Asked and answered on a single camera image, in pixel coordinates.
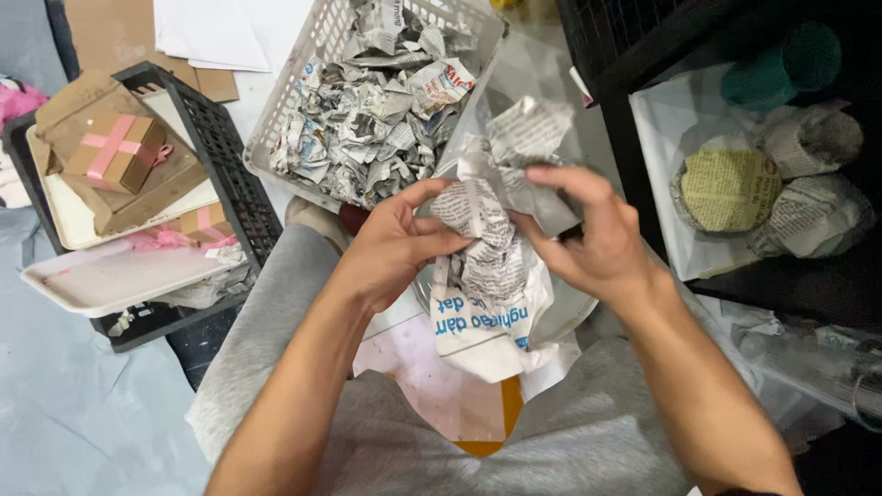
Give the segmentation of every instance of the plastic basket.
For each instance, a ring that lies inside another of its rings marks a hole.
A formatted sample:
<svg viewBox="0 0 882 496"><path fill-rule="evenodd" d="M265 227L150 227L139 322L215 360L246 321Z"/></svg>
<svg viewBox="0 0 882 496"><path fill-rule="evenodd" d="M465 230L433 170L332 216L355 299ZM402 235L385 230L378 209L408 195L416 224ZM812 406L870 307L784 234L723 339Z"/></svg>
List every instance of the plastic basket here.
<svg viewBox="0 0 882 496"><path fill-rule="evenodd" d="M465 103L460 123L451 136L450 142L454 143L459 129L474 112L474 106L469 103L477 100L475 94L483 90L484 83L489 79L493 55L505 39L508 25L487 3L480 0L474 0L474 3L469 3L468 0L404 0L404 6L441 27L464 22L478 35L478 56L482 72L471 97ZM317 47L325 48L326 59L336 59L343 50L346 31L354 20L355 11L349 7L348 0L315 0L243 154L245 167L255 175L284 184L295 195L332 212L340 210L338 200L322 193L307 179L288 179L273 173L269 167L269 154L279 137L280 122L294 110L295 102L291 96L295 91L294 83L302 76L303 68L316 54Z"/></svg>
<svg viewBox="0 0 882 496"><path fill-rule="evenodd" d="M114 78L139 94L168 90L251 268L258 272L279 239L282 227L260 180L248 173L242 164L242 141L227 110L149 62L120 71ZM26 131L34 122L33 112L9 122L4 128L4 151L10 154L49 240L56 253L61 255L68 250L59 241L26 141ZM240 293L204 310L147 302L145 307L133 313L149 309L149 314L134 319L122 335L108 338L114 351L127 351L177 330L196 326L220 312L237 311L247 297L248 292ZM119 313L114 313L90 320L96 331L107 335L119 317Z"/></svg>

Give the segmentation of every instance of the left hand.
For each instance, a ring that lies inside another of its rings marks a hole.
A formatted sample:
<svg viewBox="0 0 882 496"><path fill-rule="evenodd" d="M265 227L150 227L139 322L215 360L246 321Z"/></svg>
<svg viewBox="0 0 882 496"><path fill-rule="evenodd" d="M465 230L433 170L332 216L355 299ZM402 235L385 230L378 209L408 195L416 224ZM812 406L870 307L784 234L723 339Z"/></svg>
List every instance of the left hand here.
<svg viewBox="0 0 882 496"><path fill-rule="evenodd" d="M325 291L351 296L365 311L382 312L427 263L471 244L473 239L438 219L414 217L417 207L451 183L423 179L379 203L343 253Z"/></svg>

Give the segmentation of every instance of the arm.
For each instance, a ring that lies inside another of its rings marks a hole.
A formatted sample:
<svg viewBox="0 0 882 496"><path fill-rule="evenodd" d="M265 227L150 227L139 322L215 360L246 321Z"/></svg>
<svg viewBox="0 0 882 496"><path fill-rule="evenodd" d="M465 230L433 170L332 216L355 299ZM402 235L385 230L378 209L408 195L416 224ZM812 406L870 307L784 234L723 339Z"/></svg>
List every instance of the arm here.
<svg viewBox="0 0 882 496"><path fill-rule="evenodd" d="M207 495L309 493L368 322L398 299L425 260L471 242L413 216L449 183L421 181L374 209L224 449Z"/></svg>
<svg viewBox="0 0 882 496"><path fill-rule="evenodd" d="M512 214L549 269L616 314L643 365L672 447L706 496L728 489L801 494L789 453L741 377L650 260L637 211L586 169L538 167L537 184L584 206L584 236L560 243Z"/></svg>

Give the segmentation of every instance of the right hand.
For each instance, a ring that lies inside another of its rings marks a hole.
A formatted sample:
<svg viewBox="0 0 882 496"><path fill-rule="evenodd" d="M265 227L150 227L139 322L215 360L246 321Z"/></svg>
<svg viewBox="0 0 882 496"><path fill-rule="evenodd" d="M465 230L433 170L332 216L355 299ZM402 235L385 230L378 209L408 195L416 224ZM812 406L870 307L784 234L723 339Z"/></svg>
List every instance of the right hand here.
<svg viewBox="0 0 882 496"><path fill-rule="evenodd" d="M531 167L526 175L532 183L563 188L583 206L584 236L565 243L548 239L532 216L509 212L551 272L614 311L652 296L668 273L643 247L637 209L619 198L609 181L587 169L557 166Z"/></svg>

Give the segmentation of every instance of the small gift box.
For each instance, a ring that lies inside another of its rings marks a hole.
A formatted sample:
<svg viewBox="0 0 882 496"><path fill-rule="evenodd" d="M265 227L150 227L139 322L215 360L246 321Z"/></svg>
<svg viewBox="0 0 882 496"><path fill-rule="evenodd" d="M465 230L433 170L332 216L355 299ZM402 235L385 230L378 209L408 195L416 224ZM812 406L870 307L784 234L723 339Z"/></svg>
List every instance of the small gift box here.
<svg viewBox="0 0 882 496"><path fill-rule="evenodd" d="M181 234L200 243L213 243L233 236L233 226L227 222L220 202L181 215L179 226Z"/></svg>
<svg viewBox="0 0 882 496"><path fill-rule="evenodd" d="M165 160L166 130L150 117L107 113L94 119L64 172L93 188L137 194L150 169Z"/></svg>

